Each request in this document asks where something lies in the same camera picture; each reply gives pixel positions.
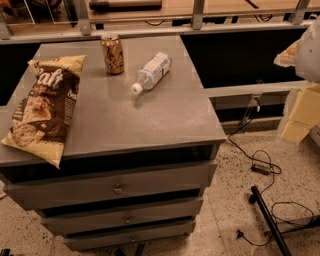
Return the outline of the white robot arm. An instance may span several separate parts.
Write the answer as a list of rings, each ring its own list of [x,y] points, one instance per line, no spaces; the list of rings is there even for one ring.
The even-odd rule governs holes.
[[[274,59],[281,67],[295,67],[298,77],[320,81],[320,19],[314,20],[301,38]]]

